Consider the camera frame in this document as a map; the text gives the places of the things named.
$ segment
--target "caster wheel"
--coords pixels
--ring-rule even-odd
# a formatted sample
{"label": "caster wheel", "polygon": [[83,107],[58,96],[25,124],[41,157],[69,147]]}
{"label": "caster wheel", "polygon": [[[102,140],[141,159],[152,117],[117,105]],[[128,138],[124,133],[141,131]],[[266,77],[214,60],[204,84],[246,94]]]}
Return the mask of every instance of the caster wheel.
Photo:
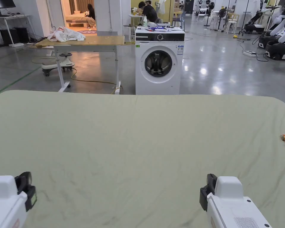
{"label": "caster wheel", "polygon": [[273,54],[271,58],[274,60],[281,60],[282,59],[281,55],[278,53]]}

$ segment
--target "plastic bottle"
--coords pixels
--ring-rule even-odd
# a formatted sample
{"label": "plastic bottle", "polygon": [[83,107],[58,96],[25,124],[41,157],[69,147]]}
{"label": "plastic bottle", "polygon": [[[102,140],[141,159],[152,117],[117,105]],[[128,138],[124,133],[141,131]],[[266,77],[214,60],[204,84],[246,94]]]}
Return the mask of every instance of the plastic bottle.
{"label": "plastic bottle", "polygon": [[147,21],[147,17],[145,16],[144,19],[143,19],[143,26],[145,28],[148,28],[148,21]]}

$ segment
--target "white cloth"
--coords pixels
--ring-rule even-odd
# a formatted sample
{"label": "white cloth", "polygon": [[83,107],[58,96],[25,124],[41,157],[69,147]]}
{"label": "white cloth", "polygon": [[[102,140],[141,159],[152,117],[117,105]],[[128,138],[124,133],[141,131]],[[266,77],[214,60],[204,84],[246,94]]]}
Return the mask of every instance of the white cloth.
{"label": "white cloth", "polygon": [[159,0],[159,13],[160,14],[165,14],[165,2],[166,0]]}
{"label": "white cloth", "polygon": [[56,31],[54,31],[52,34],[48,36],[48,39],[50,41],[60,41],[60,42],[66,42],[70,40],[84,41],[85,36],[69,28],[59,27]]}

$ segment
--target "extension cord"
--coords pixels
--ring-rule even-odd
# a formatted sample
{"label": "extension cord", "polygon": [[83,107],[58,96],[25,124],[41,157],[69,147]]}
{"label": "extension cord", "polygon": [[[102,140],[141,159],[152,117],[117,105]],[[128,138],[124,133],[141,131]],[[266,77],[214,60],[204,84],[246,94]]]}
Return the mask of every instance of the extension cord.
{"label": "extension cord", "polygon": [[257,53],[254,51],[244,51],[244,55],[250,56],[250,57],[256,57]]}

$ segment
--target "white washing machine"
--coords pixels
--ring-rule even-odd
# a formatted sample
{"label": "white washing machine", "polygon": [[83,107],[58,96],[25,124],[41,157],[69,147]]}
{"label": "white washing machine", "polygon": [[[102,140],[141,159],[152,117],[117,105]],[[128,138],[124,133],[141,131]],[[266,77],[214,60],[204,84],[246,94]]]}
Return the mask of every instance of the white washing machine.
{"label": "white washing machine", "polygon": [[184,43],[183,30],[165,33],[136,29],[136,94],[179,94]]}

